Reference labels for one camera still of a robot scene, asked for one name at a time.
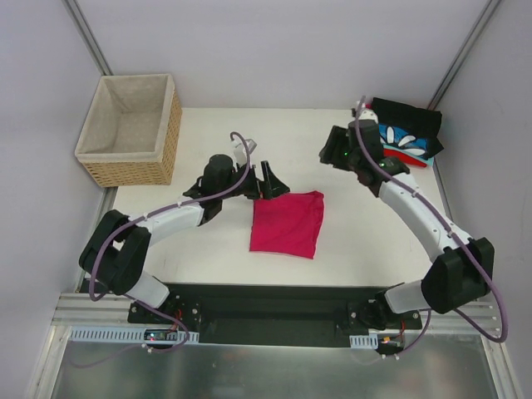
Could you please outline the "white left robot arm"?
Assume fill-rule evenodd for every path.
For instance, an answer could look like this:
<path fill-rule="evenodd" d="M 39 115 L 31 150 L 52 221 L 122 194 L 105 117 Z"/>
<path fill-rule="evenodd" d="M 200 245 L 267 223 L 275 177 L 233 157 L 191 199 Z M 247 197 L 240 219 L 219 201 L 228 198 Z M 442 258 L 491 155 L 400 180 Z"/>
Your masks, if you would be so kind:
<path fill-rule="evenodd" d="M 90 274 L 91 299 L 97 301 L 107 293 L 125 296 L 147 305 L 146 312 L 157 323 L 169 322 L 176 305 L 168 286 L 144 270 L 148 249 L 210 222 L 226 199 L 242 195 L 248 200 L 273 200 L 290 192 L 266 160 L 261 169 L 260 179 L 248 161 L 236 165 L 227 155 L 214 155 L 177 203 L 137 218 L 116 209 L 106 212 L 79 258 L 80 267 Z"/>

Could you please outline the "light teal t-shirt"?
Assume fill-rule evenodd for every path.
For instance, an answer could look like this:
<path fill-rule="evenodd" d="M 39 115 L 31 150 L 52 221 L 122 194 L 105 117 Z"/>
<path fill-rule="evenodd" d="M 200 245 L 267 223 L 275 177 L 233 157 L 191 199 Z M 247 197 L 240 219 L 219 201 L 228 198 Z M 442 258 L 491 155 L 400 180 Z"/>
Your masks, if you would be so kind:
<path fill-rule="evenodd" d="M 403 137 L 397 142 L 381 140 L 385 156 L 396 157 L 403 162 L 427 164 L 429 157 L 426 140 L 408 140 Z"/>

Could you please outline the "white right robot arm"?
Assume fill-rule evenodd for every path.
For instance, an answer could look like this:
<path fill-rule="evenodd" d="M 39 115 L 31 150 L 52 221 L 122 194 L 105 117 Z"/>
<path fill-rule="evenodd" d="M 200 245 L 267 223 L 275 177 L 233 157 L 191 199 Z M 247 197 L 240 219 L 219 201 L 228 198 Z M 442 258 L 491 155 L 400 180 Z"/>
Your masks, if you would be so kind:
<path fill-rule="evenodd" d="M 389 288 L 374 307 L 374 318 L 393 328 L 404 313 L 431 309 L 448 313 L 490 293 L 495 249 L 486 238 L 473 239 L 442 216 L 423 195 L 408 166 L 386 157 L 378 124 L 371 119 L 333 126 L 319 159 L 351 171 L 387 204 L 416 236 L 431 262 L 424 278 Z"/>

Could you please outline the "black printed t-shirt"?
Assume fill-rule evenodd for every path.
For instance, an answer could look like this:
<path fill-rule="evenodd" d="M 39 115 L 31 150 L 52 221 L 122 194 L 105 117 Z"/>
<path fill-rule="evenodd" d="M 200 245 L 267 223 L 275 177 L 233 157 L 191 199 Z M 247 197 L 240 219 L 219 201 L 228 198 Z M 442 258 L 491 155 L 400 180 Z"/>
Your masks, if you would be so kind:
<path fill-rule="evenodd" d="M 429 111 L 379 97 L 372 99 L 371 109 L 378 116 L 381 140 L 397 142 L 405 136 L 408 140 L 426 140 L 429 160 L 444 150 L 438 138 L 443 117 L 439 111 Z"/>

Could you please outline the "red t-shirt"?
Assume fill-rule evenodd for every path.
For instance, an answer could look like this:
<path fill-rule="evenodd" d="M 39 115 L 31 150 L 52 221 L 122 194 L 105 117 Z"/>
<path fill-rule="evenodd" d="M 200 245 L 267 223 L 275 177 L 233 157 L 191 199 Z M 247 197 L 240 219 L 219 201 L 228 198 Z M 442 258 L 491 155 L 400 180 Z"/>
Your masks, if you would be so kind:
<path fill-rule="evenodd" d="M 384 155 L 390 157 L 396 157 L 400 161 L 404 162 L 407 165 L 426 168 L 430 165 L 427 160 L 422 159 L 420 156 L 414 155 L 411 152 L 398 150 L 396 148 L 385 146 Z"/>

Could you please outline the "magenta pink t-shirt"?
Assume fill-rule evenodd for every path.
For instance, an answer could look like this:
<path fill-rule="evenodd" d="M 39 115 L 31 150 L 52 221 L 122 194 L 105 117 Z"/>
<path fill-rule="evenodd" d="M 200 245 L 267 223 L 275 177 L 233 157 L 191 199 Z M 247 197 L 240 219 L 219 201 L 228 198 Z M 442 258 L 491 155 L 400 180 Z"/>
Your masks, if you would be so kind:
<path fill-rule="evenodd" d="M 324 211 L 319 191 L 254 201 L 249 250 L 313 259 Z"/>

